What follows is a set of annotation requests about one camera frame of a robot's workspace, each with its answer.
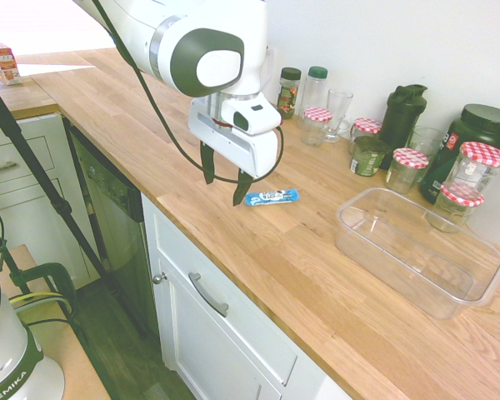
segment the stainless steel dishwasher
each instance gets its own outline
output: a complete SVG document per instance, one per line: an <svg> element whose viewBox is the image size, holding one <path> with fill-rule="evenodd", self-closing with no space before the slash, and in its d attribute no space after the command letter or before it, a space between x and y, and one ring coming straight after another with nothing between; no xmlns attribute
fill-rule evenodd
<svg viewBox="0 0 500 400"><path fill-rule="evenodd" d="M158 336L141 192L76 127L69 131L102 265L142 325L137 330Z"/></svg>

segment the clear glass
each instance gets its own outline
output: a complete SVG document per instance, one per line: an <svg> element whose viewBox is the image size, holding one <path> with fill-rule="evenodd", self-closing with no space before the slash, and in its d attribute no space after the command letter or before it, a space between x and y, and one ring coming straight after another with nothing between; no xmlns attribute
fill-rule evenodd
<svg viewBox="0 0 500 400"><path fill-rule="evenodd" d="M397 193L409 193L423 169L408 167L393 159L385 177L385 186Z"/></svg>
<svg viewBox="0 0 500 400"><path fill-rule="evenodd" d="M449 319L489 302L500 283L500 252L461 227L438 231L430 216L441 218L395 192L371 188L337 211L335 244L426 313Z"/></svg>
<svg viewBox="0 0 500 400"><path fill-rule="evenodd" d="M446 197L443 192L439 192L432 211L442 218L427 216L426 219L439 231L456 233L459 229L458 227L462 227L464 225L474 209L476 208L457 204Z"/></svg>
<svg viewBox="0 0 500 400"><path fill-rule="evenodd" d="M427 157L431 163L437 155L439 148L443 144L445 133L434 127L415 127L409 138L407 139L406 148L412 148ZM417 182L424 178L424 174L429 168L429 164L424 168L422 173L417 177Z"/></svg>
<svg viewBox="0 0 500 400"><path fill-rule="evenodd" d="M330 89L327 91L326 109L332 113L333 118L324 132L326 142L338 142L341 139L339 131L348 131L352 126L350 118L346 115L352 98L353 94L346 90Z"/></svg>
<svg viewBox="0 0 500 400"><path fill-rule="evenodd" d="M302 142L309 146L318 147L324 143L324 129L327 122L313 121L309 118L302 120Z"/></svg>
<svg viewBox="0 0 500 400"><path fill-rule="evenodd" d="M452 170L448 174L445 186L450 188L452 183L460 182L481 193L499 171L500 167L481 164L460 152Z"/></svg>

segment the glass jar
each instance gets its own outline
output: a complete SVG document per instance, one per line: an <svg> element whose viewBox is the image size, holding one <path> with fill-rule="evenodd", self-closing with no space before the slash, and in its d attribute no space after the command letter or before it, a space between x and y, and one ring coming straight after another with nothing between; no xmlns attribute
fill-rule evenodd
<svg viewBox="0 0 500 400"><path fill-rule="evenodd" d="M392 152L391 167L385 186L396 193L406 194L417 182L417 176L429 164L428 157L412 148L400 147Z"/></svg>
<svg viewBox="0 0 500 400"><path fill-rule="evenodd" d="M374 121L370 118L357 118L352 125L350 130L350 146L348 151L353 154L353 150L356 147L354 140L360 138L361 136L373 136L378 138L382 124L378 121Z"/></svg>
<svg viewBox="0 0 500 400"><path fill-rule="evenodd" d="M486 143L465 142L444 184L450 188L453 183L460 183L481 193L499 170L500 149Z"/></svg>
<svg viewBox="0 0 500 400"><path fill-rule="evenodd" d="M437 215L428 214L426 219L439 231L455 233L459 231L458 227L465 224L475 207L482 203L483 195L468 185L456 182L446 187L444 183L432 210Z"/></svg>
<svg viewBox="0 0 500 400"><path fill-rule="evenodd" d="M420 184L421 194L431 203L447 180L465 142L482 142L500 149L500 109L482 104L467 104L461 117L448 128L442 146Z"/></svg>
<svg viewBox="0 0 500 400"><path fill-rule="evenodd" d="M324 142L324 129L332 119L326 108L310 107L304 113L302 124L302 142L318 147Z"/></svg>
<svg viewBox="0 0 500 400"><path fill-rule="evenodd" d="M280 93L277 95L277 110L283 119L289 119L294 114L301 76L302 71L299 69L290 67L282 68Z"/></svg>
<svg viewBox="0 0 500 400"><path fill-rule="evenodd" d="M301 118L298 119L300 126L303 125L305 112L308 108L325 108L326 107L326 79L328 78L328 70L324 67L310 67L307 72L306 82L303 86L302 101L300 103Z"/></svg>
<svg viewBox="0 0 500 400"><path fill-rule="evenodd" d="M350 171L362 177L372 177L391 148L374 136L356 137Z"/></svg>

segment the cabinet knob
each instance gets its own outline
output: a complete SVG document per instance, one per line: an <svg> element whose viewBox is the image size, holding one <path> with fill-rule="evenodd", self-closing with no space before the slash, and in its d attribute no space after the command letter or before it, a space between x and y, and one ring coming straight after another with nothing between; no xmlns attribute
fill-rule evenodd
<svg viewBox="0 0 500 400"><path fill-rule="evenodd" d="M161 275L154 276L152 278L152 282L154 282L155 285L158 285L163 279L167 279L167 275L165 275L165 272L161 272Z"/></svg>

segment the drawer handle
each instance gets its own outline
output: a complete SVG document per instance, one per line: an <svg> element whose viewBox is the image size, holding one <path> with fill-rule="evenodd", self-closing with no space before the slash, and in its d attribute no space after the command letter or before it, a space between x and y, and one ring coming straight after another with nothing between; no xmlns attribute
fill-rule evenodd
<svg viewBox="0 0 500 400"><path fill-rule="evenodd" d="M200 280L201 276L199 273L189 273L189 279L191 279L191 283L194 286L195 289L197 289L197 292L202 298L206 301L207 304L211 306L213 310L215 310L217 313L222 315L223 317L228 316L228 305L225 302L216 302L212 298L209 297L209 295L206 293L206 291L203 289L202 285L198 283Z"/></svg>
<svg viewBox="0 0 500 400"><path fill-rule="evenodd" d="M13 169L15 167L18 167L18 164L16 162L7 161L5 164L0 166L0 173L2 171L7 171L8 169Z"/></svg>

